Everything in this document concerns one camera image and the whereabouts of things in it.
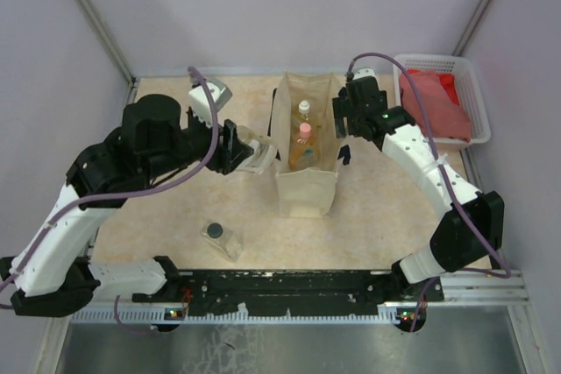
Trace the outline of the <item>amber bottle white cap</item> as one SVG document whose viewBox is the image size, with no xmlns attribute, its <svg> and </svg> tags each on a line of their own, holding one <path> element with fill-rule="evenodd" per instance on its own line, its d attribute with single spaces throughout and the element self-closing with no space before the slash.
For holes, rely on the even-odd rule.
<svg viewBox="0 0 561 374">
<path fill-rule="evenodd" d="M 252 154 L 237 167 L 238 172 L 263 173 L 275 160 L 278 148 L 269 136 L 262 136 L 246 126 L 238 126 L 238 139 L 252 148 Z"/>
</svg>

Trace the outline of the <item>yellow liquid bottle white cap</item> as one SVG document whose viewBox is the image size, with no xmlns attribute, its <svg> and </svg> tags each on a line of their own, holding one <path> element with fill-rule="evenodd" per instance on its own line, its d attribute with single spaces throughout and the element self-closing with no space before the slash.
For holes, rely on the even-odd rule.
<svg viewBox="0 0 561 374">
<path fill-rule="evenodd" d="M 292 114 L 293 125 L 298 128 L 301 123 L 309 123 L 312 126 L 320 126 L 320 117 L 307 100 L 300 101 Z"/>
</svg>

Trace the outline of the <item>pink cap orange bottle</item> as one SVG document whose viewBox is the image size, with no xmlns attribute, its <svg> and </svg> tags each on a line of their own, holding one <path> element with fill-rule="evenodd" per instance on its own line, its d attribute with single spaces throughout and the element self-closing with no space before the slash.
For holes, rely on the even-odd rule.
<svg viewBox="0 0 561 374">
<path fill-rule="evenodd" d="M 317 162 L 314 166 L 305 166 L 300 163 L 302 154 L 308 149 L 313 150 L 317 155 Z M 320 160 L 320 146 L 316 133 L 309 123 L 301 123 L 298 132 L 293 136 L 289 148 L 288 164 L 293 172 L 302 171 L 307 168 L 315 167 Z"/>
</svg>

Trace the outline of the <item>beige canvas bag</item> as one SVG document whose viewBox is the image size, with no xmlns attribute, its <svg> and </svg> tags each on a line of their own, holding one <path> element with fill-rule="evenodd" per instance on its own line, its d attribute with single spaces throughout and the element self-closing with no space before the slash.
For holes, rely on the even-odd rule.
<svg viewBox="0 0 561 374">
<path fill-rule="evenodd" d="M 332 99 L 343 87 L 333 73 L 305 75 L 286 72 L 273 96 L 269 136 L 278 148 L 274 161 L 280 214 L 286 217 L 321 218 L 334 201 L 338 170 L 348 162 L 348 148 L 336 136 Z M 317 162 L 290 167 L 291 135 L 300 102 L 310 105 L 317 127 Z"/>
</svg>

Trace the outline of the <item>clear jar teal lid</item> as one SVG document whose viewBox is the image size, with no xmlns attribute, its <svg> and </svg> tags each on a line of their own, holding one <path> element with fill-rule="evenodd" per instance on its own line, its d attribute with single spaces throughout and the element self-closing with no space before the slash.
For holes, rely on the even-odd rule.
<svg viewBox="0 0 561 374">
<path fill-rule="evenodd" d="M 308 149 L 307 151 L 305 151 L 300 159 L 300 163 L 305 165 L 305 166 L 314 166 L 317 162 L 317 155 L 316 153 L 311 150 Z"/>
</svg>

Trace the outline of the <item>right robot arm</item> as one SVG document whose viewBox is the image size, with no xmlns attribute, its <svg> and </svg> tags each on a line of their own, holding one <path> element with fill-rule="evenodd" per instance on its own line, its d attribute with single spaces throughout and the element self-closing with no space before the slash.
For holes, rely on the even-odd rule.
<svg viewBox="0 0 561 374">
<path fill-rule="evenodd" d="M 374 143 L 415 182 L 440 218 L 426 246 L 393 263 L 391 287 L 398 298 L 412 300 L 423 281 L 498 257 L 505 210 L 500 195 L 465 180 L 403 107 L 388 107 L 373 72 L 349 73 L 332 108 L 337 136 Z"/>
</svg>

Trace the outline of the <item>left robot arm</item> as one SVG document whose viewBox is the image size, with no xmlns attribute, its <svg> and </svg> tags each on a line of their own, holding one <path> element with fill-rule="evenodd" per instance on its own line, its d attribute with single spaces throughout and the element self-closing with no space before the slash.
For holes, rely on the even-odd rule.
<svg viewBox="0 0 561 374">
<path fill-rule="evenodd" d="M 167 256 L 129 264 L 94 264 L 83 252 L 94 234 L 133 192 L 155 193 L 160 176 L 188 166 L 223 175 L 249 164 L 258 150 L 250 131 L 217 118 L 209 107 L 188 109 L 152 94 L 124 108 L 122 123 L 103 142 L 83 150 L 67 171 L 43 227 L 16 257 L 1 260 L 5 286 L 16 287 L 9 308 L 18 316 L 65 317 L 92 300 L 177 300 L 179 269 Z"/>
</svg>

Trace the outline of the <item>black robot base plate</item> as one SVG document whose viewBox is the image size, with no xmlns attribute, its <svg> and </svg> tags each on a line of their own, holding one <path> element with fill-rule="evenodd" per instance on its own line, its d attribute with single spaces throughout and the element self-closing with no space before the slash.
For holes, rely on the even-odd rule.
<svg viewBox="0 0 561 374">
<path fill-rule="evenodd" d="M 424 308 L 444 300 L 437 279 L 405 286 L 387 271 L 172 271 L 156 293 L 135 293 L 132 301 L 143 304 L 177 304 L 183 316 L 231 316 L 245 308 L 251 317 L 377 316 L 379 308 L 394 303 L 403 309 L 422 303 L 419 329 L 426 319 Z"/>
</svg>

